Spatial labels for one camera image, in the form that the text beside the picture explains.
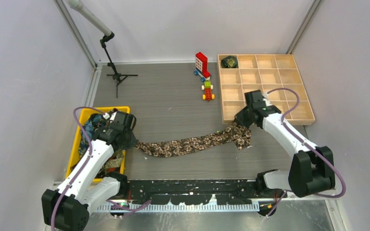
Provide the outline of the brown floral tie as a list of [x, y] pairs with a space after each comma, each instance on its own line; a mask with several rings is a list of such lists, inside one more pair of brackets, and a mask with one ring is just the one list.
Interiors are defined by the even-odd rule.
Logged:
[[135, 149], [154, 157], [168, 158], [200, 152], [215, 146], [234, 143], [238, 150], [250, 146], [252, 131], [235, 122], [215, 133], [162, 142], [138, 142]]

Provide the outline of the red yellow toy block car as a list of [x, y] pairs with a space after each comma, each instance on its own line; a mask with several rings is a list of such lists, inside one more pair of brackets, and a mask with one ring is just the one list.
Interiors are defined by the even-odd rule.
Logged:
[[213, 94], [213, 85], [210, 81], [204, 81], [203, 85], [201, 85], [201, 90], [203, 91], [202, 99], [206, 101], [211, 101], [215, 99], [215, 95]]

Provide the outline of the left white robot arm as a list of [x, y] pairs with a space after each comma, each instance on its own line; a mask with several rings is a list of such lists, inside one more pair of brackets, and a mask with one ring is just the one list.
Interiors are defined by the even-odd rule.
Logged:
[[103, 202], [113, 196], [123, 199], [128, 195], [127, 177], [118, 172], [108, 173], [94, 187], [91, 183], [115, 152], [126, 151], [137, 144], [133, 133], [136, 117], [118, 109], [99, 110], [98, 114], [106, 124], [90, 137], [78, 123], [89, 147], [69, 176], [55, 190], [47, 189], [41, 197], [44, 222], [53, 231], [82, 231], [90, 214]]

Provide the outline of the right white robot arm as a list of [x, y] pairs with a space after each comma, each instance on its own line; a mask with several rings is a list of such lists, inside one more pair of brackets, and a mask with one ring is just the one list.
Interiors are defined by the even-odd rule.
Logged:
[[236, 114], [235, 122], [246, 128], [256, 125], [263, 129], [291, 158], [289, 171], [269, 170], [257, 175], [257, 194], [266, 198], [280, 189], [305, 197], [333, 189], [336, 174], [332, 169], [332, 150], [307, 140], [260, 90], [246, 92], [244, 97], [246, 106]]

